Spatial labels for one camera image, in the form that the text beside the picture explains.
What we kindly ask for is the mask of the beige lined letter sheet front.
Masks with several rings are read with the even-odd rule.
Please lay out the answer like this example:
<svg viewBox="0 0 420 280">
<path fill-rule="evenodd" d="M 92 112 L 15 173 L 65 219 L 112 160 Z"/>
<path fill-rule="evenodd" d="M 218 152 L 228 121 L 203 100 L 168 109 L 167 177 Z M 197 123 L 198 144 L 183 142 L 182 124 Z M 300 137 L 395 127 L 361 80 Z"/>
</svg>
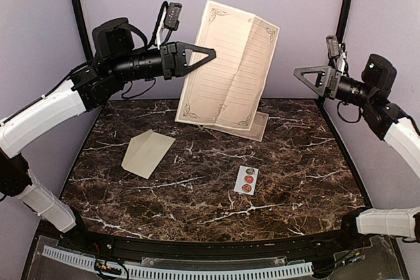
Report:
<svg viewBox="0 0 420 280">
<path fill-rule="evenodd" d="M 176 122 L 250 130 L 279 33 L 256 14 L 208 0 L 196 45 L 216 57 L 186 76 Z"/>
</svg>

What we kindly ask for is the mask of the cream paper envelope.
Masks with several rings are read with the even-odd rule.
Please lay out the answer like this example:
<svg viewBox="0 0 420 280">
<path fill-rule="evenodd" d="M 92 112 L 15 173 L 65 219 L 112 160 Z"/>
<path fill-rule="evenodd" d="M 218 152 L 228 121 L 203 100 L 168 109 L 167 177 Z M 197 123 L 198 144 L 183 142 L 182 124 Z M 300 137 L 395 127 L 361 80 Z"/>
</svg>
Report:
<svg viewBox="0 0 420 280">
<path fill-rule="evenodd" d="M 152 129 L 131 138 L 122 161 L 122 168 L 149 179 L 175 139 Z"/>
</svg>

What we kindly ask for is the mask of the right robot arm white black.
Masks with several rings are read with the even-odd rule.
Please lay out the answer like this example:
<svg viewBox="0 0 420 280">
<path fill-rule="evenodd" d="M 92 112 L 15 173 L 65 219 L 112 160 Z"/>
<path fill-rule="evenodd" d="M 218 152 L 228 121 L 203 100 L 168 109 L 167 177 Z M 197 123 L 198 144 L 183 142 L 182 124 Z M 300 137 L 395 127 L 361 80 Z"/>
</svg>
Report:
<svg viewBox="0 0 420 280">
<path fill-rule="evenodd" d="M 345 58 L 338 57 L 336 65 L 297 68 L 294 76 L 318 96 L 337 99 L 359 109 L 378 139 L 386 142 L 419 174 L 419 128 L 413 117 L 388 100 L 396 68 L 382 56 L 370 54 L 361 81 L 344 73 Z M 419 241 L 419 208 L 368 209 L 355 217 L 356 225 L 346 225 L 335 235 L 335 244 L 350 249 L 360 234 L 379 234 Z"/>
</svg>

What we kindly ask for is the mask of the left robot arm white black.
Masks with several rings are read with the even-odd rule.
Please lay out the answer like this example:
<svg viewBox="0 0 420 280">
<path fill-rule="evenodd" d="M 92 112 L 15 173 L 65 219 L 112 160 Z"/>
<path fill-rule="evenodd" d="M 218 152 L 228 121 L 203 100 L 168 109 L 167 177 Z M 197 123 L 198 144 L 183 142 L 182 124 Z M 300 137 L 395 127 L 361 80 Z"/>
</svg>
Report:
<svg viewBox="0 0 420 280">
<path fill-rule="evenodd" d="M 67 74 L 55 88 L 1 120 L 1 193 L 15 197 L 49 221 L 78 251 L 93 245 L 89 232 L 70 206 L 61 202 L 30 170 L 22 150 L 55 126 L 105 105 L 136 80 L 184 77 L 216 58 L 213 49 L 183 42 L 135 48 L 133 35 L 146 36 L 127 18 L 93 30 L 95 57 Z"/>
</svg>

